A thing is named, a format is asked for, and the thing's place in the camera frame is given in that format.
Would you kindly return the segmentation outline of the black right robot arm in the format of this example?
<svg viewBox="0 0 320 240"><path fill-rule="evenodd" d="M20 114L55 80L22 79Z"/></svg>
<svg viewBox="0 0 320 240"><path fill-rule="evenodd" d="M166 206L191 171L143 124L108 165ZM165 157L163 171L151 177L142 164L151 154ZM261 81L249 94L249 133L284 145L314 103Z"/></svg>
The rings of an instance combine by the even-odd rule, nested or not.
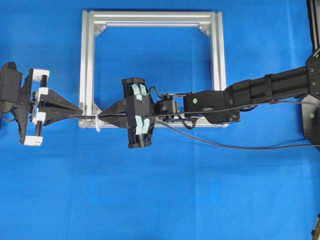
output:
<svg viewBox="0 0 320 240"><path fill-rule="evenodd" d="M237 123L242 112L259 105L293 103L301 106L303 134L315 147L320 145L320 56L312 55L304 67L236 82L224 90L187 92L183 110L174 94L162 94L153 101L142 78L122 80L124 98L98 114L97 119L127 129L128 146L151 144L155 124L180 122L195 128L204 118L211 125Z"/></svg>

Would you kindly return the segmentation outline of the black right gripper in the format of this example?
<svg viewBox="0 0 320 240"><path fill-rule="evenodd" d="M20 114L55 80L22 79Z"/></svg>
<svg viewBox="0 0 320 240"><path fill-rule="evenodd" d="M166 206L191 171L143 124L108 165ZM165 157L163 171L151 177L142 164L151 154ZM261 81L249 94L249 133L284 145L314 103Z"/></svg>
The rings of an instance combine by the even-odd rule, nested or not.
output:
<svg viewBox="0 0 320 240"><path fill-rule="evenodd" d="M98 119L127 129L128 147L145 148L152 145L155 121L150 119L155 113L153 99L143 78L121 80L124 99L102 111Z"/></svg>

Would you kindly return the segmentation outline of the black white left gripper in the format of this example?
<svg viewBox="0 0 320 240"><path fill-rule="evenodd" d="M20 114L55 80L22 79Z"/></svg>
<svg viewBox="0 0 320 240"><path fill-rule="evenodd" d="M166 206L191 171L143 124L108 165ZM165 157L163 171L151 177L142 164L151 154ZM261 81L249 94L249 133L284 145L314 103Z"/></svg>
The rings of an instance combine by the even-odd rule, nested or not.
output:
<svg viewBox="0 0 320 240"><path fill-rule="evenodd" d="M24 80L14 108L18 124L20 144L40 146L43 142L42 128L55 122L78 118L83 111L75 104L47 87L50 71L32 68ZM35 134L27 135L28 123L35 125Z"/></svg>

